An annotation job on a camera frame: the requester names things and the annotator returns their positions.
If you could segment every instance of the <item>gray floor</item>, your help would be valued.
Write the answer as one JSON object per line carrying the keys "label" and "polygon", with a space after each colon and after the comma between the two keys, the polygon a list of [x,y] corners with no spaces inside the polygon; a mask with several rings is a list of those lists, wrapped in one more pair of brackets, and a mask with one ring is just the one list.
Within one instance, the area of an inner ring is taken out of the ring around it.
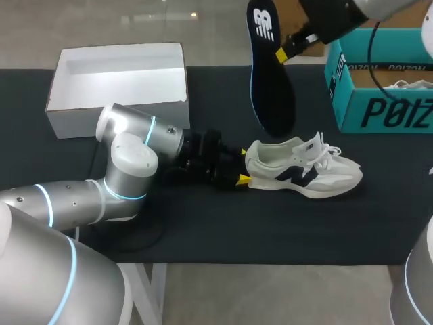
{"label": "gray floor", "polygon": [[55,68],[66,47],[168,41],[182,42],[189,66],[250,64],[247,2],[2,0],[0,68]]}
{"label": "gray floor", "polygon": [[[55,68],[66,47],[163,41],[182,42],[189,66],[250,64],[247,2],[2,0],[0,68]],[[170,265],[165,323],[388,325],[390,289],[386,267]]]}
{"label": "gray floor", "polygon": [[171,265],[165,325],[390,325],[386,267]]}

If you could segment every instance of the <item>n logo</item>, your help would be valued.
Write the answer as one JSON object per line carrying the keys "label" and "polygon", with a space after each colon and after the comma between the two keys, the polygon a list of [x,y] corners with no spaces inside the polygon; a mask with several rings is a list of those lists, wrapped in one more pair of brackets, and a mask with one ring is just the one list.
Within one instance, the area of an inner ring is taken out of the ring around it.
{"label": "n logo", "polygon": [[273,42],[271,15],[267,10],[254,9],[254,22],[256,23],[256,33]]}
{"label": "n logo", "polygon": [[292,184],[302,186],[303,188],[309,185],[312,180],[314,180],[319,174],[316,171],[316,168],[313,168],[307,173],[304,174],[304,169],[299,166],[291,166],[287,168],[283,173],[281,173],[275,179],[277,181],[287,181],[291,179]]}

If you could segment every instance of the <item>black table cover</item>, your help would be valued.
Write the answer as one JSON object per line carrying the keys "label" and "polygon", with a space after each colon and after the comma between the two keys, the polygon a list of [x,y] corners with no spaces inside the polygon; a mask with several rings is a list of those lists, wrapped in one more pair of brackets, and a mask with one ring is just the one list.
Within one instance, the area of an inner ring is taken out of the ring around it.
{"label": "black table cover", "polygon": [[[341,134],[323,70],[288,67],[297,96],[293,136],[324,132],[327,143],[362,166],[355,190],[310,200],[290,191],[163,186],[159,179],[139,219],[84,227],[81,241],[118,263],[403,263],[432,215],[433,137]],[[194,129],[218,129],[225,143],[245,148],[256,139],[271,141],[251,108],[249,66],[187,73]],[[86,179],[91,169],[94,178],[104,174],[106,153],[94,138],[56,139],[44,112],[52,76],[0,70],[0,190]]]}

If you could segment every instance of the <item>sneaker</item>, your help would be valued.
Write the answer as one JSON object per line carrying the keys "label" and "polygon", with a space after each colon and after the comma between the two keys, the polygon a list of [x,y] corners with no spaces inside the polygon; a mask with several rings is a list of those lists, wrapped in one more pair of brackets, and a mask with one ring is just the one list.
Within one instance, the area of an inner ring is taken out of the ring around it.
{"label": "sneaker", "polygon": [[246,153],[250,188],[289,189],[308,198],[330,198],[359,184],[359,165],[340,157],[341,149],[323,142],[323,134],[303,142],[295,137],[282,144],[255,141]]}

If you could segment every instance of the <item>insole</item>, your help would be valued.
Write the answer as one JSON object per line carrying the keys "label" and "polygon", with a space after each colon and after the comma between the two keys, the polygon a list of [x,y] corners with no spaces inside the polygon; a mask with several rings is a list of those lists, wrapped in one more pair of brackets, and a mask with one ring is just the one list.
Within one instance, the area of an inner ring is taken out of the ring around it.
{"label": "insole", "polygon": [[251,0],[246,17],[252,50],[252,106],[271,137],[285,137],[294,126],[295,95],[275,55],[281,47],[277,8],[272,0]]}

